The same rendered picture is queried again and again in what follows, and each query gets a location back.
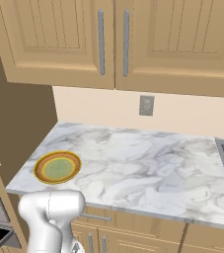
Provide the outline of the tan wall cupboard door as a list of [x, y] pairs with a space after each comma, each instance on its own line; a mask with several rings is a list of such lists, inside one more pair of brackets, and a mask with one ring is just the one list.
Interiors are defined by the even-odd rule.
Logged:
[[117, 90], [224, 97], [224, 0], [115, 0], [114, 23]]
[[[0, 56], [13, 83], [112, 89], [114, 0], [0, 0]], [[98, 11], [104, 11], [100, 74]]]

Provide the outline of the brown rimmed green plate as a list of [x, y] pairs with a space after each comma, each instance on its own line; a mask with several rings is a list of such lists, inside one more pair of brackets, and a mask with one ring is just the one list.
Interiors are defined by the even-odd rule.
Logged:
[[42, 156], [35, 164], [36, 178], [50, 185], [65, 183], [73, 179], [81, 170], [80, 157], [67, 150], [55, 150]]

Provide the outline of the tan drawer front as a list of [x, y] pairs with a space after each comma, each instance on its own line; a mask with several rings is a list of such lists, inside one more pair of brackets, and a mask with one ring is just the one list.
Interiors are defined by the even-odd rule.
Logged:
[[224, 229], [190, 224], [181, 253], [224, 253]]
[[84, 213], [111, 216], [112, 221], [99, 220], [80, 216], [77, 221], [100, 225], [106, 228], [116, 228], [131, 232], [155, 236], [160, 239], [178, 242], [183, 235], [185, 223], [148, 215], [112, 211], [101, 208], [85, 207]]

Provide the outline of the tan base cupboard door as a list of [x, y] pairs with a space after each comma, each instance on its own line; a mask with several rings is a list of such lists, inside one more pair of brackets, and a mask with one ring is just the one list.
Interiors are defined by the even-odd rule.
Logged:
[[92, 232], [94, 253], [100, 253], [98, 230], [94, 226], [83, 223], [72, 223], [72, 231], [75, 238], [85, 249], [85, 253], [90, 253], [88, 234]]
[[179, 253], [180, 244], [156, 238], [133, 235], [107, 229], [98, 229], [103, 253], [102, 238], [107, 241], [107, 253]]

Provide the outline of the grey wall socket plate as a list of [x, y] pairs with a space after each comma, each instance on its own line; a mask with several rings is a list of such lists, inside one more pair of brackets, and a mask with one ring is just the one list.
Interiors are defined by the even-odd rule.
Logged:
[[139, 115], [152, 116], [153, 108], [154, 108], [154, 97], [141, 95], [139, 103]]

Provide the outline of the tan oven cabinet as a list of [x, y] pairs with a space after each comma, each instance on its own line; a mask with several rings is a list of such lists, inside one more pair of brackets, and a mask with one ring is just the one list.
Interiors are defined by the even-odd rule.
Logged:
[[27, 240], [25, 238], [25, 235], [22, 231], [22, 228], [20, 227], [17, 213], [14, 210], [14, 205], [11, 202], [11, 199], [9, 198], [9, 195], [5, 189], [4, 183], [2, 181], [1, 175], [0, 175], [0, 198], [3, 203], [3, 206], [7, 212], [8, 217], [10, 218], [11, 224], [14, 228], [14, 231], [17, 235], [17, 238], [19, 239], [19, 242], [22, 246], [21, 249], [15, 249], [9, 246], [2, 246], [0, 248], [0, 253], [26, 253], [27, 251]]

